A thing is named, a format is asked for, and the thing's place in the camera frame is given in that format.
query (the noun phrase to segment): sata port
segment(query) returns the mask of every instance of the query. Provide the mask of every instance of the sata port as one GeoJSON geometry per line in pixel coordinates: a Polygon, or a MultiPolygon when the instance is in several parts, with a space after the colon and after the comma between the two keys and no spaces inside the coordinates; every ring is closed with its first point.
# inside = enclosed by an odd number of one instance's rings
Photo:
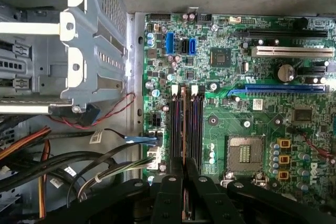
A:
{"type": "Polygon", "coordinates": [[[187,39],[182,40],[181,54],[186,55],[188,53],[189,41],[187,39]]]}
{"type": "Polygon", "coordinates": [[[189,40],[189,55],[196,54],[196,39],[189,40]]]}

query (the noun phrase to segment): blue pci express slot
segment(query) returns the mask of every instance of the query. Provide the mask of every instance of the blue pci express slot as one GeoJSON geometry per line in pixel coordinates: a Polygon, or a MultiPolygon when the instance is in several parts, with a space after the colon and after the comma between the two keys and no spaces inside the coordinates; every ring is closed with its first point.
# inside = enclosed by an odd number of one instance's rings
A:
{"type": "Polygon", "coordinates": [[[166,33],[166,54],[172,55],[174,54],[174,33],[168,32],[166,33]]]}
{"type": "Polygon", "coordinates": [[[196,54],[196,39],[189,40],[189,55],[196,54]]]}
{"type": "Polygon", "coordinates": [[[245,85],[245,89],[230,90],[228,96],[239,93],[325,93],[326,87],[324,85],[266,85],[266,84],[253,84],[245,85]]]}

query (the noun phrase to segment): capacitor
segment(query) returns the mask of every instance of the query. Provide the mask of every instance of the capacitor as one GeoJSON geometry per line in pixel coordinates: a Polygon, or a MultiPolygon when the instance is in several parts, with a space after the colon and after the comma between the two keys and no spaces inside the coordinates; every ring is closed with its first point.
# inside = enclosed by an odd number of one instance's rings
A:
{"type": "Polygon", "coordinates": [[[240,97],[236,96],[236,95],[232,95],[231,96],[231,100],[234,102],[239,102],[240,101],[240,97]]]}
{"type": "Polygon", "coordinates": [[[148,45],[149,47],[154,47],[154,40],[149,39],[149,40],[147,41],[147,45],[148,45]]]}
{"type": "Polygon", "coordinates": [[[173,62],[174,61],[174,57],[172,55],[168,55],[167,56],[167,61],[168,62],[173,62]]]}
{"type": "Polygon", "coordinates": [[[214,151],[209,152],[209,157],[214,158],[216,156],[216,153],[214,151]]]}
{"type": "Polygon", "coordinates": [[[290,64],[281,65],[277,71],[277,77],[282,82],[290,82],[296,77],[295,69],[290,64]]]}
{"type": "Polygon", "coordinates": [[[307,176],[309,176],[309,171],[307,171],[307,170],[305,170],[305,169],[303,169],[303,168],[300,168],[300,169],[298,169],[298,174],[299,174],[300,176],[307,177],[307,176]]]}
{"type": "Polygon", "coordinates": [[[250,121],[244,121],[243,126],[245,128],[249,128],[251,126],[251,122],[250,121]]]}
{"type": "Polygon", "coordinates": [[[193,13],[189,13],[189,16],[188,16],[188,21],[189,22],[193,22],[194,20],[195,20],[195,14],[193,14],[193,13]]]}
{"type": "Polygon", "coordinates": [[[215,91],[217,88],[218,88],[218,85],[216,83],[214,83],[214,82],[210,83],[209,89],[211,91],[215,91]]]}
{"type": "Polygon", "coordinates": [[[270,162],[269,166],[272,167],[272,168],[274,168],[274,169],[278,169],[279,168],[279,164],[275,163],[275,162],[270,162]]]}
{"type": "Polygon", "coordinates": [[[147,39],[154,39],[154,34],[153,33],[148,33],[147,34],[147,39]]]}
{"type": "Polygon", "coordinates": [[[327,82],[327,79],[325,78],[325,77],[322,77],[321,79],[320,79],[320,83],[321,84],[325,84],[327,82]]]}
{"type": "Polygon", "coordinates": [[[271,143],[271,144],[269,145],[269,147],[271,147],[271,148],[273,148],[273,149],[275,149],[275,150],[280,149],[280,145],[277,144],[277,143],[271,143]]]}
{"type": "Polygon", "coordinates": [[[176,55],[174,59],[177,63],[179,63],[182,60],[181,56],[179,56],[179,55],[176,55]]]}
{"type": "Polygon", "coordinates": [[[269,171],[269,173],[271,173],[273,175],[277,175],[279,173],[279,171],[274,169],[274,168],[270,168],[268,171],[269,171]]]}
{"type": "Polygon", "coordinates": [[[173,81],[173,80],[174,80],[174,76],[172,74],[168,74],[167,81],[173,81]]]}
{"type": "Polygon", "coordinates": [[[296,184],[296,187],[299,188],[301,191],[308,191],[309,187],[304,184],[303,182],[299,182],[296,184]]]}
{"type": "Polygon", "coordinates": [[[151,82],[151,81],[146,82],[146,83],[145,83],[145,88],[146,88],[146,89],[149,89],[149,90],[154,89],[154,83],[151,82]]]}
{"type": "Polygon", "coordinates": [[[188,14],[187,13],[184,13],[182,14],[182,22],[187,22],[188,21],[188,14]]]}
{"type": "Polygon", "coordinates": [[[249,70],[249,64],[248,62],[243,62],[243,71],[244,73],[248,72],[249,70]]]}
{"type": "Polygon", "coordinates": [[[173,61],[171,63],[171,66],[172,66],[173,69],[176,69],[178,67],[178,64],[175,61],[173,61]]]}
{"type": "Polygon", "coordinates": [[[160,96],[160,91],[158,89],[152,90],[152,97],[159,97],[160,96]]]}
{"type": "Polygon", "coordinates": [[[166,165],[160,165],[160,166],[159,166],[159,170],[160,170],[161,172],[165,172],[166,169],[167,169],[166,165]]]}
{"type": "Polygon", "coordinates": [[[271,155],[271,156],[269,156],[269,160],[271,160],[275,163],[278,163],[279,162],[279,157],[271,155]]]}
{"type": "Polygon", "coordinates": [[[309,161],[310,160],[310,156],[307,153],[304,152],[300,152],[298,154],[299,159],[304,160],[304,161],[309,161]]]}
{"type": "Polygon", "coordinates": [[[273,156],[279,156],[280,152],[278,150],[270,150],[270,154],[273,156]]]}
{"type": "Polygon", "coordinates": [[[169,111],[169,106],[168,105],[163,105],[162,106],[162,111],[163,112],[168,112],[169,111]]]}

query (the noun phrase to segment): white pci slot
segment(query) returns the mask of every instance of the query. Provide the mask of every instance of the white pci slot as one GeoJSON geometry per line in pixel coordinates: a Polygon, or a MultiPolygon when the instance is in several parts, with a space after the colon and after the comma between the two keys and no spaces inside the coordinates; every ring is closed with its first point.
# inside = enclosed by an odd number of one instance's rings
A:
{"type": "Polygon", "coordinates": [[[334,48],[309,47],[263,47],[252,48],[252,57],[270,58],[332,58],[335,56],[334,48]]]}

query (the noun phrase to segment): ram slot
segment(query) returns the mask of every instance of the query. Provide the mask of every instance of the ram slot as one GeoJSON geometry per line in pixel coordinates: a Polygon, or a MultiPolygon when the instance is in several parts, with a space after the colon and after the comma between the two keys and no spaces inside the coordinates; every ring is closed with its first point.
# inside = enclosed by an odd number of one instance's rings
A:
{"type": "Polygon", "coordinates": [[[182,101],[181,97],[175,97],[171,103],[171,141],[170,141],[170,156],[181,157],[182,142],[181,142],[181,113],[182,101]]]}
{"type": "Polygon", "coordinates": [[[202,138],[203,138],[203,101],[202,96],[196,96],[189,104],[188,112],[188,151],[187,156],[196,160],[198,171],[202,165],[202,138]]]}

